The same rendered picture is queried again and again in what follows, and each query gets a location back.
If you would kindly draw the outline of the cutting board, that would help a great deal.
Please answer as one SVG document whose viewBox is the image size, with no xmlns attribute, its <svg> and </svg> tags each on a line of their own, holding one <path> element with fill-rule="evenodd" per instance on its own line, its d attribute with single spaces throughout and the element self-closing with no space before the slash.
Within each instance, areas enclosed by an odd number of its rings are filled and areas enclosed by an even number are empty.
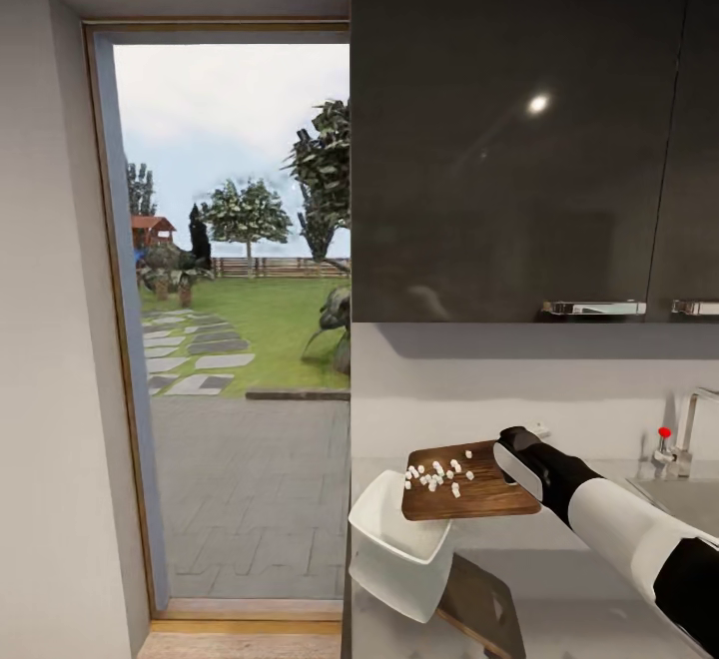
<svg viewBox="0 0 719 659">
<path fill-rule="evenodd" d="M 454 520 L 539 512 L 542 504 L 537 498 L 523 486 L 505 481 L 493 446 L 494 440 L 489 440 L 418 449 L 409 454 L 406 470 L 412 469 L 417 474 L 405 480 L 408 485 L 403 488 L 403 503 L 398 506 L 403 519 Z M 428 488 L 429 480 L 422 481 L 439 476 L 436 490 Z M 460 497 L 455 497 L 453 484 L 458 486 Z"/>
</svg>

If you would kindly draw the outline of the bowl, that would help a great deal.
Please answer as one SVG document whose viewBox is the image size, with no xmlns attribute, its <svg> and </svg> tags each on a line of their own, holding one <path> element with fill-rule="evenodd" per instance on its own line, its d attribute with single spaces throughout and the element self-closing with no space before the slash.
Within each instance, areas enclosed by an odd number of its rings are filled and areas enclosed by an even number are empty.
<svg viewBox="0 0 719 659">
<path fill-rule="evenodd" d="M 408 561 L 427 566 L 445 541 L 452 519 L 403 519 L 403 488 L 409 476 L 384 471 L 357 500 L 349 514 L 352 526 L 380 548 Z"/>
</svg>

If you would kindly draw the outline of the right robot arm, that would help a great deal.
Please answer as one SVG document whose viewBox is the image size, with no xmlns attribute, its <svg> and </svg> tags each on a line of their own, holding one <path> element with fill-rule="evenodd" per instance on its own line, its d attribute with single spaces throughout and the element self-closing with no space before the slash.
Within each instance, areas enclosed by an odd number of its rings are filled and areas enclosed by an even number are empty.
<svg viewBox="0 0 719 659">
<path fill-rule="evenodd" d="M 551 509 L 702 659 L 719 659 L 719 538 L 540 442 L 549 435 L 541 420 L 500 433 L 505 481 Z"/>
</svg>

